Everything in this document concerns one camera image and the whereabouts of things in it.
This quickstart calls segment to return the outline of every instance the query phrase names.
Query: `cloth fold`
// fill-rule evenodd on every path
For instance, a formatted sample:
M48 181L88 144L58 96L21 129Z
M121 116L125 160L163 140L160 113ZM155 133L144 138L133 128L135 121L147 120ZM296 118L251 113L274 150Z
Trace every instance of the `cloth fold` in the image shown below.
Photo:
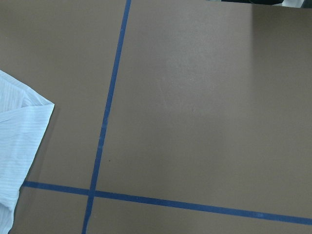
M53 108L52 102L0 70L0 234L12 228L19 189Z

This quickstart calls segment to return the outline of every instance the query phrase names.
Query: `folded cloth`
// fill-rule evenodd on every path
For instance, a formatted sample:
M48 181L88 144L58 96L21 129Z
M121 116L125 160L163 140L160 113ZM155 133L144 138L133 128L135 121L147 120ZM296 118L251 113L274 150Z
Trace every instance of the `folded cloth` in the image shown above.
M19 189L54 104L0 70L0 234L13 225Z

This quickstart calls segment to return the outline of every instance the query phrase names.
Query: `cloth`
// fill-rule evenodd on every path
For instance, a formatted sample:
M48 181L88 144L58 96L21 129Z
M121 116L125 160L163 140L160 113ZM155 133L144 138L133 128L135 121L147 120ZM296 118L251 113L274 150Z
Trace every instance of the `cloth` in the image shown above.
M19 189L54 104L0 70L0 234L13 225Z

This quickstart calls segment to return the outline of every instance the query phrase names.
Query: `white object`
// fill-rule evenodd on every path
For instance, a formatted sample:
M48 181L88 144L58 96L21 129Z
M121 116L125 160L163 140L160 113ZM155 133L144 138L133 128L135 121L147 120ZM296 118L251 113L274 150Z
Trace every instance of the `white object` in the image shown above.
M0 70L0 234L13 225L19 189L54 104Z

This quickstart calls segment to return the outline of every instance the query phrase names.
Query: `blue tape strip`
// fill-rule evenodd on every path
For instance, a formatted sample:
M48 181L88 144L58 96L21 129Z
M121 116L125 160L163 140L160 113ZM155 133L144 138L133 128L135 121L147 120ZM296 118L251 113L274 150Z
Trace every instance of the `blue tape strip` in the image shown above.
M101 163L103 145L104 145L106 130L107 130L108 117L109 117L109 113L111 110L111 105L112 105L112 100L113 100L113 95L114 95L115 83L116 83L118 67L119 67L119 60L121 56L123 39L124 39L125 32L126 32L130 4L131 4L131 0L127 0L126 5L125 5L125 10L123 13L120 34L119 34L119 39L118 39L118 45L117 45L117 51L116 51L113 72L112 72L112 77L111 77L111 83L109 85L106 106L105 106L105 111L104 111L104 117L103 117L103 122L102 122L102 128L101 128L101 132L100 132L100 136L98 140L97 155L96 155L96 159L94 162L90 191L89 191L87 207L86 207L86 212L85 212L83 226L82 226L82 234L86 234L87 232L88 223L89 223L89 219L90 219L90 215L92 211L93 200L94 200L95 190L96 190L97 181L98 181L98 171L99 171L99 167Z
M79 194L79 195L88 195L89 193L88 189L79 189L79 188L60 186L60 185L54 185L54 184L38 183L38 182L32 182L32 181L24 181L22 186L36 188L36 189L46 189L46 190L52 190L52 191L70 193L70 194Z
M217 206L199 205L199 204L193 204L193 203L187 203L187 202L162 200L162 199L149 198L149 197L143 197L143 196L115 194L115 193L101 192L101 191L96 191L95 196L102 197L102 198L115 199L115 200L122 200L122 201L152 204L152 205L158 205L158 206L175 207L175 208L194 210L194 211L211 212L211 213L217 213L217 214L223 214L223 215L234 215L234 216L241 216L241 217L248 217L248 218L259 218L259 219L266 219L266 220L272 220L272 221L312 225L311 218L260 213L260 212L254 212L254 211L245 211L245 210L238 210L238 209L231 209L231 208L224 208L224 207L217 207Z

